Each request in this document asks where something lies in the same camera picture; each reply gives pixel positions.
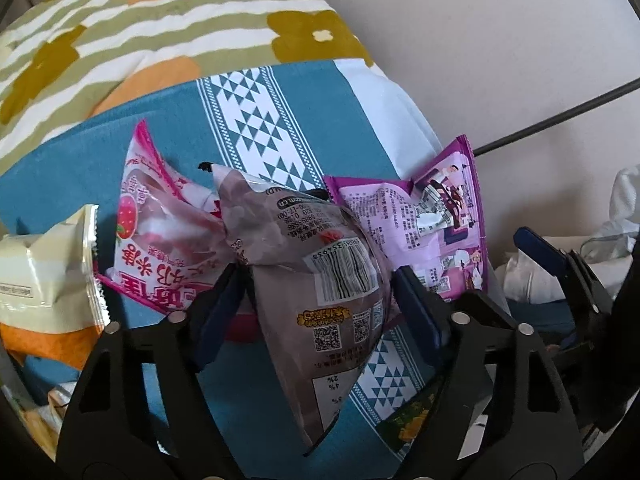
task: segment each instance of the brown plastic bag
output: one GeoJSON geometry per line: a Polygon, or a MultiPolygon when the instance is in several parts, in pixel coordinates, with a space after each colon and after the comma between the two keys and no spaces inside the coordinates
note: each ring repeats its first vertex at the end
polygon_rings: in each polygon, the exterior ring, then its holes
{"type": "Polygon", "coordinates": [[[258,320],[309,445],[334,423],[383,331],[390,272],[351,213],[213,166],[227,241],[252,268],[258,320]]]}

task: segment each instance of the purple snack bag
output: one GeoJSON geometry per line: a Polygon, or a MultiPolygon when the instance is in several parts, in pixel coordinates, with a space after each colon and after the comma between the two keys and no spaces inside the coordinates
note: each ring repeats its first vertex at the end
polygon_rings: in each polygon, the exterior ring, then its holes
{"type": "Polygon", "coordinates": [[[324,181],[394,270],[411,265],[421,282],[445,300],[465,290],[486,290],[484,219],[466,137],[455,139],[415,176],[412,192],[406,181],[330,176],[324,181]]]}
{"type": "Polygon", "coordinates": [[[227,243],[251,267],[262,334],[312,446],[385,328],[388,263],[346,208],[225,166],[212,172],[227,243]]]}

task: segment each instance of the pink candy bag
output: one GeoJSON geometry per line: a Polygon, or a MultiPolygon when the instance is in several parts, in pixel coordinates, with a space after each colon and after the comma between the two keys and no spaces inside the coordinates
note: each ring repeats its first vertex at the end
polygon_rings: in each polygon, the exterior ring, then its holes
{"type": "Polygon", "coordinates": [[[484,219],[466,137],[457,137],[413,181],[410,194],[408,182],[324,178],[334,201],[353,211],[394,269],[411,265],[446,300],[486,290],[484,219]]]}
{"type": "MultiPolygon", "coordinates": [[[[165,163],[145,121],[127,152],[117,221],[114,265],[104,281],[162,314],[187,308],[235,260],[217,195],[165,163]]],[[[242,332],[258,331],[245,303],[241,326],[231,327],[240,339],[247,339],[242,332]]]]}

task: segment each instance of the beige snack bag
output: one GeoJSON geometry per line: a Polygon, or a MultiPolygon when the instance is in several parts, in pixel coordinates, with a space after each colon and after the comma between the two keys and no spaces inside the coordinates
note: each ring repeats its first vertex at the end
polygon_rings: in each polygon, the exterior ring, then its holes
{"type": "Polygon", "coordinates": [[[348,209],[213,165],[227,241],[251,266],[262,334],[309,445],[334,423],[390,304],[385,257],[348,209]]]}
{"type": "Polygon", "coordinates": [[[82,369],[109,315],[94,278],[97,205],[43,235],[0,240],[0,337],[6,350],[82,369]]]}

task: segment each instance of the black cable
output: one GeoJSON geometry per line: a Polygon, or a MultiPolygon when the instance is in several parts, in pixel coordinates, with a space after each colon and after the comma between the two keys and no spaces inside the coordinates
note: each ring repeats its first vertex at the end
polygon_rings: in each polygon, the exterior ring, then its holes
{"type": "Polygon", "coordinates": [[[573,108],[569,108],[564,112],[559,113],[558,115],[554,115],[545,119],[544,121],[540,121],[539,123],[532,124],[519,132],[515,132],[514,134],[507,135],[505,137],[501,137],[500,139],[494,140],[493,142],[489,142],[484,146],[480,146],[478,149],[474,150],[474,156],[484,155],[485,153],[492,152],[493,150],[497,150],[503,146],[507,146],[508,144],[513,144],[518,140],[525,139],[526,137],[530,137],[533,134],[541,132],[542,130],[546,130],[552,126],[556,126],[557,124],[564,123],[569,119],[573,119],[578,115],[582,115],[583,113],[589,112],[594,108],[598,108],[599,106],[605,105],[618,99],[619,97],[625,96],[634,90],[640,89],[640,78],[634,79],[633,81],[629,81],[622,86],[614,88],[613,90],[608,91],[606,94],[599,95],[590,99],[588,101],[583,102],[573,108]]]}

